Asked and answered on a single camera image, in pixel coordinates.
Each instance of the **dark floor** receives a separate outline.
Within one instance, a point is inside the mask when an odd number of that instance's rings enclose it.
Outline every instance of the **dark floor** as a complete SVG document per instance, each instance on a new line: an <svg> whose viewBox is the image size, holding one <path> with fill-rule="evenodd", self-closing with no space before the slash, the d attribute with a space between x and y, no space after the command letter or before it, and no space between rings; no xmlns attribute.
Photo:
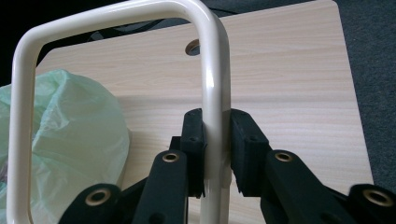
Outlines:
<svg viewBox="0 0 396 224"><path fill-rule="evenodd" d="M4 38L1 42L1 86L10 83L12 53L17 41L28 28L45 21L115 2L119 1L31 1L24 5L19 5L19 2L15 1L5 4L3 8L6 8L10 15L1 15L1 22L5 22L2 27L6 27L3 30ZM307 1L203 0L203 2L219 17L223 17L233 13L282 7ZM396 1L335 0L335 2L340 9L374 181L376 185L396 193ZM154 26L150 29L183 22L165 20L158 24L151 23ZM131 27L124 28L131 32L134 30L134 27ZM113 29L96 33L96 35L85 34L64 42L56 42L44 47L39 60L48 50L57 46L81 43L89 40L90 37L93 40L102 36L111 37L122 34L123 32Z"/></svg>

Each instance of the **curved metal tube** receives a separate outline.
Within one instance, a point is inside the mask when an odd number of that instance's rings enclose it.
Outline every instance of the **curved metal tube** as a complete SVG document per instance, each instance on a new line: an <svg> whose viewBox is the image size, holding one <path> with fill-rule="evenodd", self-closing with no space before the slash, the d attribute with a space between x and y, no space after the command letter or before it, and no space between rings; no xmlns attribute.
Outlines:
<svg viewBox="0 0 396 224"><path fill-rule="evenodd" d="M208 147L205 155L205 192L201 223L220 223L228 216L228 164L230 52L228 37L219 18L199 0L139 0L100 7L29 30L20 40L12 68L12 98L9 130L7 223L33 223L30 214L32 116L35 65L41 48L52 41L107 27L139 21L182 18L198 31L202 57L203 120Z"/></svg>

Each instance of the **plastic bag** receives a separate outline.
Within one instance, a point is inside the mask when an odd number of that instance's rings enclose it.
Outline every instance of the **plastic bag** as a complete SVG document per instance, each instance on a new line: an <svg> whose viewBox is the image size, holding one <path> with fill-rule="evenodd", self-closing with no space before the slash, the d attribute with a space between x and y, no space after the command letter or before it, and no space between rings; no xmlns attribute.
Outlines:
<svg viewBox="0 0 396 224"><path fill-rule="evenodd" d="M6 223L10 89L0 88L0 223ZM65 70L36 76L34 109L32 217L34 223L57 223L85 188L118 182L129 150L128 129L108 90Z"/></svg>

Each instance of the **wood grain surface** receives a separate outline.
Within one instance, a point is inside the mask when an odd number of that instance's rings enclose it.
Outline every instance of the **wood grain surface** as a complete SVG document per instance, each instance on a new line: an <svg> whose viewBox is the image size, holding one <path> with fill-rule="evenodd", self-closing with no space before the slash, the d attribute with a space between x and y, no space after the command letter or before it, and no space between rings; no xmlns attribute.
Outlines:
<svg viewBox="0 0 396 224"><path fill-rule="evenodd" d="M373 183L337 5L319 0L225 17L232 108L248 112L275 149L296 153L322 183L348 193ZM37 67L90 77L120 101L132 144L123 188L149 174L155 155L201 107L200 56L191 24L50 52ZM263 223L260 200L232 183L229 223ZM190 199L190 223L199 222Z"/></svg>

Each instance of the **wooden board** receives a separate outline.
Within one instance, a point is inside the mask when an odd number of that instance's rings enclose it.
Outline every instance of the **wooden board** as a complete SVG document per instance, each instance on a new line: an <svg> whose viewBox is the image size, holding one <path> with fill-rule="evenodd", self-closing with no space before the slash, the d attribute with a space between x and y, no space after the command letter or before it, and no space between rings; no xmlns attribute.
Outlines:
<svg viewBox="0 0 396 224"><path fill-rule="evenodd" d="M326 186L373 183L337 5L330 0L221 19L231 48L232 107L248 112L276 149L296 153ZM118 97L132 144L123 187L146 177L155 155L201 107L197 34L181 25L55 49L37 67L90 77ZM229 223L263 223L260 200L231 188ZM190 199L190 223L199 201Z"/></svg>

